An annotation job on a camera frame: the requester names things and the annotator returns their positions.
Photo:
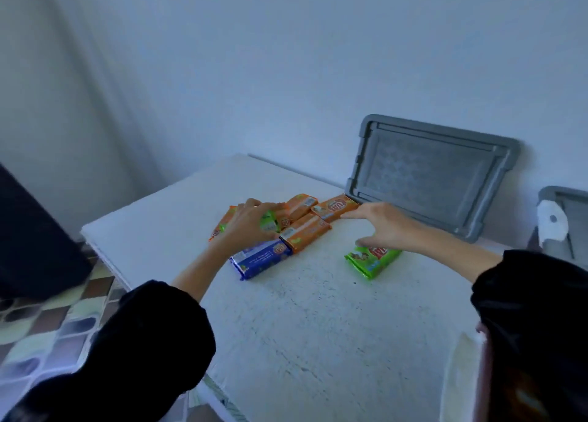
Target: snack package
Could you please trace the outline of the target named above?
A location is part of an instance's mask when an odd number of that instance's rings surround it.
[[[393,262],[401,250],[388,248],[356,247],[355,250],[345,255],[345,259],[369,280],[374,279],[391,262]]]
[[[280,238],[292,248],[294,253],[298,253],[320,235],[326,233],[328,229],[330,229],[330,225],[327,222],[317,215],[309,213],[281,232]]]
[[[318,200],[316,197],[309,196],[307,194],[297,194],[290,201],[286,202],[290,211],[290,221],[298,221],[306,213],[311,210],[313,205],[316,205]]]
[[[280,231],[284,230],[286,227],[290,227],[292,221],[290,220],[290,210],[286,203],[278,204],[273,210],[273,215],[276,218],[276,224]]]
[[[340,194],[328,201],[321,202],[311,208],[311,211],[328,223],[339,219],[343,213],[355,210],[359,207],[356,201],[349,199],[346,195]]]
[[[233,215],[235,214],[235,211],[237,211],[237,206],[236,205],[232,205],[232,206],[229,207],[229,211],[227,211],[224,214],[224,216],[222,217],[221,221],[217,224],[217,226],[215,227],[214,231],[212,232],[212,235],[210,235],[210,238],[208,239],[208,242],[210,242],[211,240],[213,240],[215,236],[218,236],[219,234],[221,234],[222,232],[224,232],[224,228],[229,223],[229,221],[233,218]]]
[[[258,246],[246,248],[231,256],[233,267],[241,275],[241,280],[248,280],[260,272],[288,258],[292,249],[281,239],[275,239]]]
[[[229,224],[229,221],[227,221],[224,224],[219,224],[220,226],[220,232],[224,232],[224,230],[226,229],[226,226]],[[264,214],[261,217],[261,221],[259,222],[259,226],[261,227],[262,230],[268,230],[270,232],[278,232],[279,231],[279,227],[277,226],[276,223],[276,217],[273,214],[273,211],[268,211],[266,214]]]

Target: hand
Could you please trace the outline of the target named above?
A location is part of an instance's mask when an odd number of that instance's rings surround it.
[[[244,204],[237,206],[235,215],[227,224],[226,230],[214,238],[212,243],[223,245],[231,255],[234,255],[264,241],[277,239],[279,236],[276,232],[268,232],[259,228],[261,217],[277,206],[279,204],[261,203],[257,199],[247,199]]]
[[[395,206],[385,203],[365,203],[358,209],[344,213],[342,218],[367,219],[375,227],[373,236],[356,241],[358,247],[384,247],[419,251],[419,234],[427,226],[409,218]]]

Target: green snack package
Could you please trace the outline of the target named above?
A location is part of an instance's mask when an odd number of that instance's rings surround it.
[[[374,279],[391,262],[393,262],[401,250],[388,248],[356,247],[355,250],[345,255],[345,259],[354,266],[368,280]]]
[[[220,231],[224,232],[226,229],[227,224],[220,225]],[[279,231],[279,227],[277,226],[276,216],[274,215],[273,211],[268,211],[261,217],[261,221],[259,222],[259,226],[262,230],[268,230],[270,232],[277,232]]]

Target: tiled floor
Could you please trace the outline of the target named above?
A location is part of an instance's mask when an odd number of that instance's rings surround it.
[[[88,280],[45,302],[0,299],[0,419],[32,386],[83,365],[95,333],[125,293],[98,261]],[[247,422],[208,377],[205,384],[236,422]],[[196,389],[180,396],[163,422],[183,422],[205,402]]]

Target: black sleeve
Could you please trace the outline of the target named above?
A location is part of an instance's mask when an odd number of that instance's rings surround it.
[[[540,253],[509,250],[472,290],[496,359],[536,381],[552,420],[588,420],[588,272]]]
[[[158,421],[202,379],[215,351],[198,302],[149,281],[121,298],[79,371],[39,383],[5,420]]]

